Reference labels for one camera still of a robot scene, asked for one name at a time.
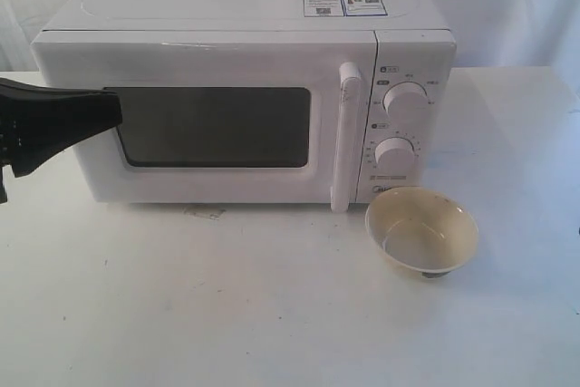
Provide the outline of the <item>white microwave door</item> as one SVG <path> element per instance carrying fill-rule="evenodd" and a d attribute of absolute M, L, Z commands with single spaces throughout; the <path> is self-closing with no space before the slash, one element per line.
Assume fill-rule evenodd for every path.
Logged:
<path fill-rule="evenodd" d="M 44 31 L 47 85 L 117 92 L 122 122 L 74 149 L 95 199 L 354 201 L 371 31 Z"/>

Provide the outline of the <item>cream ceramic bowl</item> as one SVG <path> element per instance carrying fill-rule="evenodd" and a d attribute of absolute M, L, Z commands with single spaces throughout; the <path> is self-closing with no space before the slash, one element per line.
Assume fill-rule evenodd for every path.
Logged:
<path fill-rule="evenodd" d="M 425 278 L 465 266 L 479 245 L 472 215 L 457 201 L 421 187 L 378 195 L 366 209 L 365 227 L 389 261 Z"/>

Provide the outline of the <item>white microwave oven body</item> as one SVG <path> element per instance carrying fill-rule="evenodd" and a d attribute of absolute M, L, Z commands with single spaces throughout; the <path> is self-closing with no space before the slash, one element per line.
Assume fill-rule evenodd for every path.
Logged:
<path fill-rule="evenodd" d="M 377 54 L 369 81 L 356 196 L 351 204 L 367 203 L 384 190 L 420 184 L 457 46 L 432 0 L 382 1 L 387 16 L 305 17 L 303 0 L 69 0 L 40 33 L 373 32 Z M 423 114 L 390 117 L 386 113 L 384 94 L 402 82 L 416 82 L 427 93 L 429 106 Z M 413 146 L 411 167 L 377 165 L 375 148 L 392 137 L 404 138 Z"/>

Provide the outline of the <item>blue white warning sticker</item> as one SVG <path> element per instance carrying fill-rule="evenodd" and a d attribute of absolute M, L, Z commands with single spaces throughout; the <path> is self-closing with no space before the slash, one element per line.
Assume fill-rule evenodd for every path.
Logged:
<path fill-rule="evenodd" d="M 303 0 L 305 17 L 387 16 L 382 0 Z"/>

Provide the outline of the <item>lower white control knob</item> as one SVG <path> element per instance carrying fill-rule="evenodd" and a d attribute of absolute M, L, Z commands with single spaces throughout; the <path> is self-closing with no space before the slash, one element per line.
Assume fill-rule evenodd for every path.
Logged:
<path fill-rule="evenodd" d="M 400 137 L 392 137 L 380 142 L 374 151 L 376 163 L 382 168 L 407 169 L 414 160 L 414 148 L 411 143 Z"/>

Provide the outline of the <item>white control knob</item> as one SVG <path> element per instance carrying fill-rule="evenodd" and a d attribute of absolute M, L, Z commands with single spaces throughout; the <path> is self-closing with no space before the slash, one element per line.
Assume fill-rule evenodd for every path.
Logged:
<path fill-rule="evenodd" d="M 416 82 L 402 82 L 390 88 L 382 99 L 390 117 L 412 117 L 423 114 L 428 104 L 427 93 Z"/>
<path fill-rule="evenodd" d="M 414 160 L 414 148 L 411 143 L 400 137 L 392 137 L 380 142 L 374 151 L 376 163 L 382 168 L 407 169 Z"/>

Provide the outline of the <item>upper white control knob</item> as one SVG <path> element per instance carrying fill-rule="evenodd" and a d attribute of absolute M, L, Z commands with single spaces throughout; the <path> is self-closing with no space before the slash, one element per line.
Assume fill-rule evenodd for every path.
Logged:
<path fill-rule="evenodd" d="M 390 88 L 382 99 L 390 117 L 412 117 L 423 114 L 428 104 L 427 93 L 416 82 L 402 82 Z"/>

